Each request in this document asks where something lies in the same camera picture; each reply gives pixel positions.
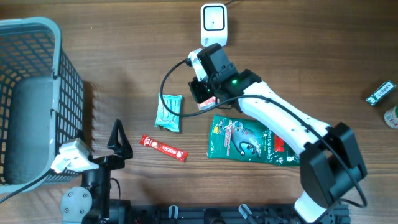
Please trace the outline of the green lid jar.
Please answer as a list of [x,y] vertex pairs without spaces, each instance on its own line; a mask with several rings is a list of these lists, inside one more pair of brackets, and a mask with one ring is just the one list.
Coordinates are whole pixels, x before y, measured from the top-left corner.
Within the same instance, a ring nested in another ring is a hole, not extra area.
[[389,127],[393,129],[398,128],[397,105],[384,113],[384,121]]

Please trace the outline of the light green wipes packet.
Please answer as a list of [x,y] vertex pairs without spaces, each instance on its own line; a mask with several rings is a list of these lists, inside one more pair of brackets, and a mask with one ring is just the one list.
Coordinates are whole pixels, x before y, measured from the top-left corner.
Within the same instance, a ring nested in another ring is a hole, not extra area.
[[155,119],[155,127],[163,127],[171,132],[178,133],[180,131],[180,117],[172,114],[165,108],[166,105],[174,113],[179,114],[182,105],[182,95],[165,95],[163,94],[164,103],[159,95],[159,104],[157,107],[157,116]]

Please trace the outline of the green 3M gloves package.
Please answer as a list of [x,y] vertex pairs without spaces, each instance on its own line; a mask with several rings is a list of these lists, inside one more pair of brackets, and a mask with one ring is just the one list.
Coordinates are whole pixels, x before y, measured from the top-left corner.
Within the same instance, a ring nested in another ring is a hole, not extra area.
[[215,115],[208,138],[209,159],[299,166],[299,156],[259,121]]

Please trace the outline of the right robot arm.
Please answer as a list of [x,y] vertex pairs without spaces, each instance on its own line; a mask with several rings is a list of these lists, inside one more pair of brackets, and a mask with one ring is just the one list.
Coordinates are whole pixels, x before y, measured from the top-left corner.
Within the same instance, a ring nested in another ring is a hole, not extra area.
[[303,221],[318,221],[345,193],[359,188],[367,170],[345,123],[332,127],[301,112],[254,72],[237,71],[220,44],[190,52],[185,62],[196,74],[189,87],[197,103],[217,97],[270,128],[299,156],[303,194],[294,209]]

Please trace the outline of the green white slim box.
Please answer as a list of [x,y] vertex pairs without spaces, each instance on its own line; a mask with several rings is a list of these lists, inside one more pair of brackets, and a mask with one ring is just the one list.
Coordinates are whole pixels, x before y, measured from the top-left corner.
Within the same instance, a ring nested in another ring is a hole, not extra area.
[[396,89],[396,85],[390,80],[385,81],[381,86],[379,86],[374,93],[366,98],[366,101],[374,106],[378,104],[384,97],[393,92]]

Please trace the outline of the red white package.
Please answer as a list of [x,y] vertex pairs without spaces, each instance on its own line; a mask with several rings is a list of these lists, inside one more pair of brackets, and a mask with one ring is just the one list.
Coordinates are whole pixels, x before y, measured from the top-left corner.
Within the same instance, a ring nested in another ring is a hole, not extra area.
[[170,157],[178,159],[179,161],[182,161],[182,162],[184,162],[188,156],[188,152],[177,149],[176,147],[173,147],[173,146],[169,146],[169,145],[167,145],[163,142],[160,142],[158,140],[152,139],[145,134],[142,135],[142,137],[139,141],[139,144],[156,149],[156,150],[158,150]]

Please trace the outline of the red white small box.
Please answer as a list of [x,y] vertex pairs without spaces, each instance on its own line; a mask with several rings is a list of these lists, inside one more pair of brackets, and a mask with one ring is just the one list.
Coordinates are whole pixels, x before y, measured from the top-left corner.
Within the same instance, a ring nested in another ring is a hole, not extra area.
[[219,99],[217,99],[215,96],[212,96],[211,98],[205,100],[202,103],[198,104],[198,109],[199,110],[206,110],[214,105],[217,105],[219,103]]

